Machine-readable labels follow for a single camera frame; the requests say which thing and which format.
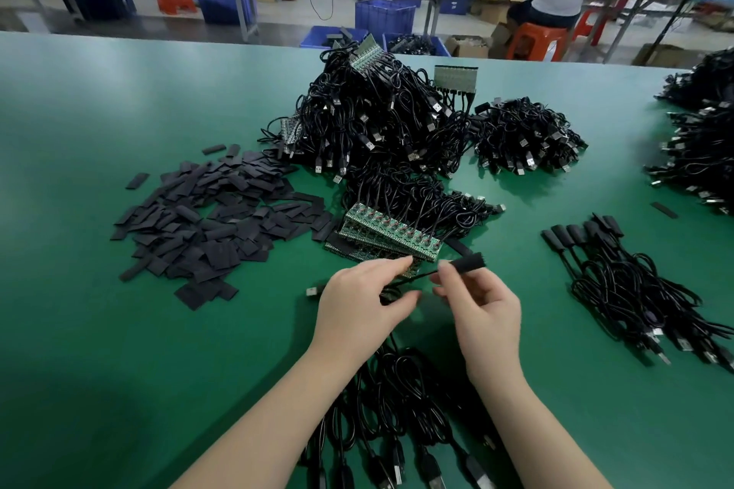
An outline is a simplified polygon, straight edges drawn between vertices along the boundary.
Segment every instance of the factory floor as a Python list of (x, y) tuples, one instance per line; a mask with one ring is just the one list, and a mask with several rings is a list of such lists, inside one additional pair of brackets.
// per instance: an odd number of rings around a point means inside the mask
[[(240, 43), (238, 26), (210, 25), (203, 21), (200, 11), (179, 16), (165, 16), (157, 0), (134, 0), (137, 16), (119, 21), (74, 21), (62, 0), (40, 0), (46, 9), (45, 20), (34, 10), (32, 0), (0, 0), (0, 30), (50, 30), (70, 35), (124, 37), (130, 39), (197, 40), (215, 43)], [(314, 25), (354, 26), (355, 0), (295, 0), (258, 3), (257, 36), (254, 43), (298, 47)], [(427, 2), (416, 9), (414, 32), (422, 32), (426, 19)], [(638, 16), (622, 39), (611, 63), (629, 65), (643, 44), (655, 40), (667, 18), (650, 19)], [(442, 39), (452, 35), (489, 37), (494, 25), (476, 16), (440, 14), (437, 35)], [(601, 62), (601, 55), (609, 48), (619, 31), (619, 25), (607, 24), (597, 49), (591, 49), (579, 58), (586, 39), (577, 39), (570, 49), (571, 60)], [(714, 32), (690, 19), (682, 19), (666, 36), (665, 43), (683, 49), (711, 52), (732, 45), (730, 33)]]

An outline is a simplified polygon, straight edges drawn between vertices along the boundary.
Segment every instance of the green table surface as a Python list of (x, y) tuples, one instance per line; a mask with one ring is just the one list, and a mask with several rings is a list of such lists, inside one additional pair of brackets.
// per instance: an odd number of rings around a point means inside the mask
[[(266, 263), (244, 263), (228, 279), (239, 294), (196, 312), (174, 297), (180, 280), (117, 280), (133, 244), (108, 238), (160, 173), (201, 161), (203, 147), (256, 149), (260, 128), (292, 113), (321, 71), (318, 54), (0, 34), (0, 486), (166, 487), (307, 347), (316, 306), (305, 288), (351, 266), (308, 236), (276, 243)], [(520, 353), (540, 398), (619, 489), (731, 487), (734, 375), (667, 340), (671, 366), (641, 363), (569, 296), (564, 267), (539, 236), (592, 212), (614, 215), (629, 250), (649, 253), (661, 274), (698, 292), (704, 316), (734, 323), (734, 220), (651, 188), (642, 171), (661, 159), (658, 144), (672, 132), (670, 108), (653, 99), (669, 71), (404, 61), (431, 76), (437, 63), (478, 66), (477, 102), (530, 96), (565, 113), (590, 144), (569, 173), (525, 177), (478, 171), (470, 151), (448, 183), (507, 206), (468, 243), (523, 302)], [(141, 171), (151, 179), (125, 190)], [(300, 170), (290, 180), (338, 204), (328, 175)], [(462, 371), (438, 299), (427, 296), (397, 335)], [(519, 486), (503, 451), (463, 440), (499, 489)], [(404, 486), (424, 487), (404, 445)], [(435, 455), (449, 489), (469, 487), (449, 447)], [(369, 487), (357, 450), (349, 462), (357, 487)], [(305, 484), (297, 468), (289, 487)]]

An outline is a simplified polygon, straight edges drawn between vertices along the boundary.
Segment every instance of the right hand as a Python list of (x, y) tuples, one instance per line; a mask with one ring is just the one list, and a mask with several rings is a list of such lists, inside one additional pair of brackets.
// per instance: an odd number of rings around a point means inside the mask
[(521, 381), (518, 297), (495, 273), (477, 269), (462, 276), (448, 261), (439, 262), (431, 281), (454, 314), (472, 384), (491, 389)]

